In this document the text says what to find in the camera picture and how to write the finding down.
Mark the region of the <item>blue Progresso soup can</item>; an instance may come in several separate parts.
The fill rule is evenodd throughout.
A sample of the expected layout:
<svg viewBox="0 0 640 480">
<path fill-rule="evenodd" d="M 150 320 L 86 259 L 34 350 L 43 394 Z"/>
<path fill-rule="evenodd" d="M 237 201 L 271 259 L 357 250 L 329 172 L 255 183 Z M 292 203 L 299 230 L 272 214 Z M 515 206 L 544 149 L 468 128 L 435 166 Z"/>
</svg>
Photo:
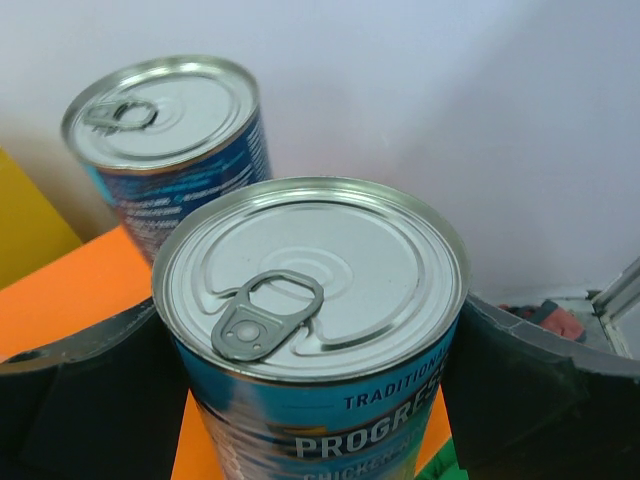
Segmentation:
<svg viewBox="0 0 640 480">
<path fill-rule="evenodd" d="M 423 201 L 338 177 L 222 196 L 152 296 L 228 479 L 411 479 L 470 284 Z"/>
</svg>

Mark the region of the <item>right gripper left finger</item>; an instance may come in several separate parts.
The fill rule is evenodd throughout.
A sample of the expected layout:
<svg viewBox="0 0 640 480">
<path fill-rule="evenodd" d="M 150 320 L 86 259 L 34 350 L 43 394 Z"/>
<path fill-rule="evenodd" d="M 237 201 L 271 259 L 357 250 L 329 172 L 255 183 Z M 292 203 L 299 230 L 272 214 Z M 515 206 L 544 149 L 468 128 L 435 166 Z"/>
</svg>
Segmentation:
<svg viewBox="0 0 640 480">
<path fill-rule="evenodd" d="M 145 300 L 1 364 L 4 479 L 168 479 L 188 393 Z"/>
</svg>

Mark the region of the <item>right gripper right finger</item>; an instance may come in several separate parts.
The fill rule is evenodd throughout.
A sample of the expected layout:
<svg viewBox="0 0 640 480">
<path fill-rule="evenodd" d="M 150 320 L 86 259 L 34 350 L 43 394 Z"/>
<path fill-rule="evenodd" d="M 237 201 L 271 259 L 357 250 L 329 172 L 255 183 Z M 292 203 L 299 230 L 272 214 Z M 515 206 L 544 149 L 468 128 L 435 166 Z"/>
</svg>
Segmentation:
<svg viewBox="0 0 640 480">
<path fill-rule="evenodd" d="M 636 479 L 639 363 L 468 296 L 442 379 L 472 479 Z"/>
</svg>

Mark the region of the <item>dark blue soup can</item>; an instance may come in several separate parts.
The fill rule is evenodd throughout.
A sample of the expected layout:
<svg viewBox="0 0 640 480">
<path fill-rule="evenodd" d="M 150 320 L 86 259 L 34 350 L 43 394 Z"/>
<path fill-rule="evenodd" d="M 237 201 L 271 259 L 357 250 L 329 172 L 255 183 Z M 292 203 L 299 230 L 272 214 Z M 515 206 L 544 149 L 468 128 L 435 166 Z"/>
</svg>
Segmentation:
<svg viewBox="0 0 640 480">
<path fill-rule="evenodd" d="M 257 80 L 225 58 L 119 69 L 70 103 L 60 129 L 147 262 L 195 209 L 272 176 Z"/>
</svg>

